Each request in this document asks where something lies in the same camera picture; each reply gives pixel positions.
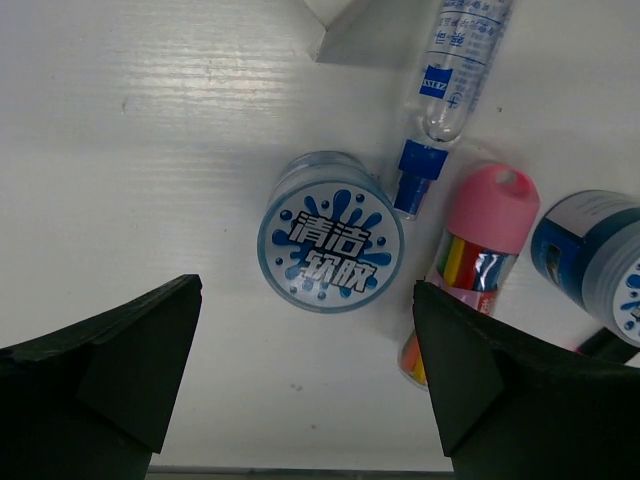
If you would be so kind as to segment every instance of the zeiss logo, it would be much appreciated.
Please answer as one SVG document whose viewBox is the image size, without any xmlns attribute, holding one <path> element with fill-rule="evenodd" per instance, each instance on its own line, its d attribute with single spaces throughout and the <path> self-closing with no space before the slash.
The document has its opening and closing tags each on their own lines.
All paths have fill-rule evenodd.
<svg viewBox="0 0 640 480">
<path fill-rule="evenodd" d="M 444 98 L 444 94 L 449 86 L 449 81 L 453 75 L 453 69 L 442 70 L 429 65 L 422 81 L 420 93 L 430 97 Z"/>
</svg>

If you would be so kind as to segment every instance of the black object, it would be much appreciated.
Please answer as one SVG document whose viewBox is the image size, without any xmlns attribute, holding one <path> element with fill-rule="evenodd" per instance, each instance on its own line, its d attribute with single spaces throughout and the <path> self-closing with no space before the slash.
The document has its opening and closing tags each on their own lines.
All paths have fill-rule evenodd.
<svg viewBox="0 0 640 480">
<path fill-rule="evenodd" d="M 640 349 L 603 328 L 580 345 L 576 352 L 608 362 L 627 363 L 640 353 Z"/>
<path fill-rule="evenodd" d="M 0 350 L 0 478 L 144 479 L 169 426 L 201 288 L 186 275 Z"/>
<path fill-rule="evenodd" d="M 427 283 L 414 320 L 458 480 L 640 478 L 640 371 L 555 347 Z"/>
</svg>

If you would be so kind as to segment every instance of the yellow pencil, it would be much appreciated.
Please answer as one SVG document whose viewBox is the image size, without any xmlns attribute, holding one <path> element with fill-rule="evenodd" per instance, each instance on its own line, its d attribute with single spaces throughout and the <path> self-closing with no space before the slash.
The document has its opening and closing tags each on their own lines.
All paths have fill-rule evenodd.
<svg viewBox="0 0 640 480">
<path fill-rule="evenodd" d="M 444 283 L 449 287 L 456 284 L 458 278 L 458 270 L 460 270 L 460 262 L 462 262 L 462 254 L 464 253 L 464 240 L 454 236 L 447 258 L 447 266 L 444 269 Z"/>
<path fill-rule="evenodd" d="M 411 376 L 420 385 L 427 384 L 427 374 L 424 371 L 424 363 L 422 363 L 422 355 L 420 355 L 420 357 L 418 358 L 418 361 L 416 362 L 416 368 L 413 370 L 413 374 Z"/>
</svg>

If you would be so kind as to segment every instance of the pink label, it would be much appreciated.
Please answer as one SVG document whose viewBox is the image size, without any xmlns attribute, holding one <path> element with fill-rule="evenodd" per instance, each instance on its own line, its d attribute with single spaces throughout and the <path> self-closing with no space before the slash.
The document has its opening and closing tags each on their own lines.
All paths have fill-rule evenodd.
<svg viewBox="0 0 640 480">
<path fill-rule="evenodd" d="M 474 310 L 484 313 L 485 315 L 493 314 L 498 292 L 474 292 L 472 290 L 449 287 L 438 272 L 433 272 L 427 281 L 444 290 L 449 295 L 456 297 L 461 302 L 466 303 Z"/>
</svg>

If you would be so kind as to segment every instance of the jar lid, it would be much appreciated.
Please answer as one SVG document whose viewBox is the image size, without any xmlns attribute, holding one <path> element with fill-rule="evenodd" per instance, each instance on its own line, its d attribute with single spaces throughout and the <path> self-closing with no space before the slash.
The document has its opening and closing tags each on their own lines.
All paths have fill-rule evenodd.
<svg viewBox="0 0 640 480">
<path fill-rule="evenodd" d="M 341 313 L 387 289 L 402 263 L 404 234 L 376 190 L 316 181 L 273 201 L 260 226 L 258 260 L 279 295 L 305 310 Z"/>
</svg>

